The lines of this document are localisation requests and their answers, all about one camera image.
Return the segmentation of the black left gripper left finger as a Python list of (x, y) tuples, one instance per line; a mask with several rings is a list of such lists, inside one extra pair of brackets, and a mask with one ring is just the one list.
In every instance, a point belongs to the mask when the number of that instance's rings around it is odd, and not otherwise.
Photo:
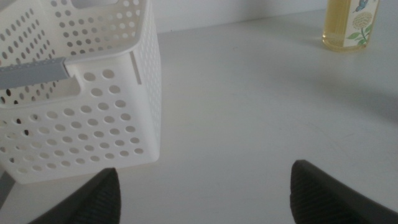
[(36, 224), (118, 224), (121, 190), (115, 168), (106, 168), (41, 216)]

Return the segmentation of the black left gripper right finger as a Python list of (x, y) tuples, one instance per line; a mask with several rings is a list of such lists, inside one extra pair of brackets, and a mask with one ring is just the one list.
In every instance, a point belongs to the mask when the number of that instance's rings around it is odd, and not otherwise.
[(290, 209), (295, 223), (397, 224), (397, 212), (306, 160), (295, 161), (291, 168)]

